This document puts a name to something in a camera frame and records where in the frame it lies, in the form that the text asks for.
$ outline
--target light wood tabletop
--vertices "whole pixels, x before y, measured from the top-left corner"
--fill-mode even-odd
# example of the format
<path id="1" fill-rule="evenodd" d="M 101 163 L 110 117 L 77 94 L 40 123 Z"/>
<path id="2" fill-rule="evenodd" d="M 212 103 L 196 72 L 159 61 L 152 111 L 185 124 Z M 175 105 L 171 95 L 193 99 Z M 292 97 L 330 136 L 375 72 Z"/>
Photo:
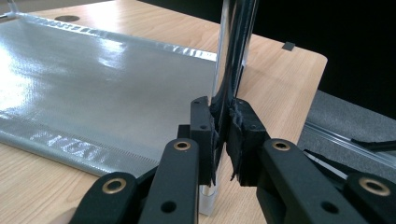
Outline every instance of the light wood tabletop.
<path id="1" fill-rule="evenodd" d="M 54 19 L 141 36 L 189 48 L 217 51 L 219 25 L 133 0 L 33 13 Z M 251 103 L 271 137 L 297 143 L 327 59 L 315 52 L 254 35 L 238 97 Z M 230 182 L 228 156 L 220 166 L 219 195 L 210 217 L 200 223 L 264 223 L 255 188 Z M 0 144 L 0 223 L 49 223 L 78 206 L 97 176 Z"/>

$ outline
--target black background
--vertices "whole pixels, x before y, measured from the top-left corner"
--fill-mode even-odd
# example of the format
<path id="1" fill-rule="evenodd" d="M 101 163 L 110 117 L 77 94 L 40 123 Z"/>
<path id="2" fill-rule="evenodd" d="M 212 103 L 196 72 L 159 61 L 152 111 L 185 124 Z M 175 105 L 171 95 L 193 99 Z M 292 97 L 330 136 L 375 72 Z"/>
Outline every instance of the black background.
<path id="1" fill-rule="evenodd" d="M 219 22 L 222 1 L 143 0 Z M 396 119 L 396 11 L 392 1 L 259 3 L 253 33 L 328 58 L 321 91 Z"/>

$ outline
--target black wall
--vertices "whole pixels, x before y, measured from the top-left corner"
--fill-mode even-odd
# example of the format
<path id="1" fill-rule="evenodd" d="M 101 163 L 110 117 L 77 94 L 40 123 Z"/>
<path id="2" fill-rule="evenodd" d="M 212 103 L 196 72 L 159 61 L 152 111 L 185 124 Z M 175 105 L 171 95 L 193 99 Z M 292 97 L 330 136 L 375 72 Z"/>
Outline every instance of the black wall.
<path id="1" fill-rule="evenodd" d="M 220 20 L 219 0 L 144 2 Z M 396 119 L 395 4 L 391 0 L 263 0 L 253 33 L 323 54 L 329 61 L 321 91 Z"/>

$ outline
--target transparent plastic sheet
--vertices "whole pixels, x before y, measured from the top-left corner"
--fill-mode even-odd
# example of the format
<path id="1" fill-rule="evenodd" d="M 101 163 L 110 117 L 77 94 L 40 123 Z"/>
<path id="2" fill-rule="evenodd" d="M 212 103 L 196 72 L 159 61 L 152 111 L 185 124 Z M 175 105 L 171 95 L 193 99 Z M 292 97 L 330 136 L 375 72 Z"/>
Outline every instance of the transparent plastic sheet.
<path id="1" fill-rule="evenodd" d="M 0 141 L 94 175 L 155 167 L 216 54 L 20 13 L 0 23 Z"/>

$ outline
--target gray carpet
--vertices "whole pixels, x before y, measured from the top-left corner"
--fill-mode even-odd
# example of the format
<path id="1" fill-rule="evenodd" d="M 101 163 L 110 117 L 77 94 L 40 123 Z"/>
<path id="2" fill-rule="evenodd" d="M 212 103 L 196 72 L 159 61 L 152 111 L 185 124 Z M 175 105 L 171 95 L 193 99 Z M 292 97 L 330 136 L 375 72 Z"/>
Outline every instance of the gray carpet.
<path id="1" fill-rule="evenodd" d="M 348 138 L 364 142 L 394 141 L 396 140 L 396 120 L 353 105 L 323 91 L 317 91 L 306 121 L 298 143 L 300 149 L 309 149 L 333 161 L 341 162 L 362 172 L 385 177 L 396 183 L 395 152 L 372 153 L 367 150 L 351 150 L 312 130 L 312 125 L 318 125 L 334 133 L 334 136 L 337 134 L 343 136 L 344 138 L 340 138 L 346 139 L 346 142 Z"/>

